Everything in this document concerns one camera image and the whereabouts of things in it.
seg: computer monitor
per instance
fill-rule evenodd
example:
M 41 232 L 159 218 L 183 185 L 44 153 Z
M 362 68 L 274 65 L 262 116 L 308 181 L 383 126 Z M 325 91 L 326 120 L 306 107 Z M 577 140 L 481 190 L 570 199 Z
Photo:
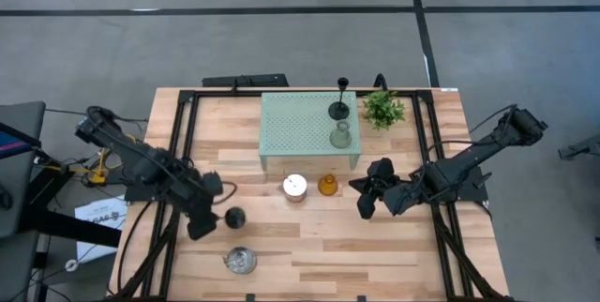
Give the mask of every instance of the computer monitor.
M 34 147 L 41 147 L 41 142 L 0 123 L 0 159 L 31 151 Z

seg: white candle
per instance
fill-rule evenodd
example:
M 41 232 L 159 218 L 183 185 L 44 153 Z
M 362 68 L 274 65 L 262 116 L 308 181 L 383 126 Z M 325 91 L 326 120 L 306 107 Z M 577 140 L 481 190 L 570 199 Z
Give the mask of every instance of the white candle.
M 300 203 L 307 197 L 307 180 L 300 174 L 291 174 L 283 180 L 283 191 L 289 201 Z

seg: white paper sign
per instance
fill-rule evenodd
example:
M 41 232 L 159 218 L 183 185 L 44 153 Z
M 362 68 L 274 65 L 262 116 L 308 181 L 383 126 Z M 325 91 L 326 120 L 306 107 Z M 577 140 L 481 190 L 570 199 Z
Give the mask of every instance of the white paper sign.
M 128 213 L 124 195 L 118 199 L 106 199 L 75 208 L 75 218 L 98 223 L 103 226 L 123 230 L 125 216 Z M 95 246 L 85 242 L 77 242 L 77 260 L 80 264 L 95 260 L 107 254 L 116 252 L 115 248 Z

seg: table leg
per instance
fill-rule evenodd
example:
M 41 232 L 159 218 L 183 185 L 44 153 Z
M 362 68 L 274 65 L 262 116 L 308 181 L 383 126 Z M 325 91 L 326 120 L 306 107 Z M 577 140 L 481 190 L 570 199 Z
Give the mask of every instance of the table leg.
M 266 157 L 261 156 L 261 166 L 262 170 L 266 171 Z
M 37 230 L 48 235 L 115 248 L 119 246 L 121 238 L 121 231 L 118 229 L 45 209 L 25 208 L 21 215 L 20 227 L 22 231 Z
M 358 163 L 358 159 L 360 155 L 350 155 L 350 169 L 354 170 L 356 168 L 356 164 Z

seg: black floor stripe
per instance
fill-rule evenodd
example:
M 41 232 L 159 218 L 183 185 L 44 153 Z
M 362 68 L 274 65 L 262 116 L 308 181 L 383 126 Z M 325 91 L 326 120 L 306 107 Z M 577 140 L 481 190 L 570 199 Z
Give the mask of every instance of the black floor stripe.
M 416 23 L 419 28 L 419 37 L 421 38 L 421 48 L 426 59 L 427 75 L 429 77 L 429 86 L 440 87 L 438 78 L 438 70 L 435 68 L 435 59 L 433 58 L 433 49 L 431 48 L 431 40 L 429 39 L 428 23 L 425 20 L 425 12 L 423 10 L 423 2 L 421 0 L 412 0 L 414 4 L 414 13 L 416 15 Z
M 424 7 L 425 13 L 556 13 L 599 12 L 600 6 Z
M 295 15 L 295 14 L 394 14 L 412 13 L 413 7 L 258 7 L 258 8 L 152 8 L 88 10 L 0 10 L 0 17 L 80 16 L 211 16 L 211 15 Z

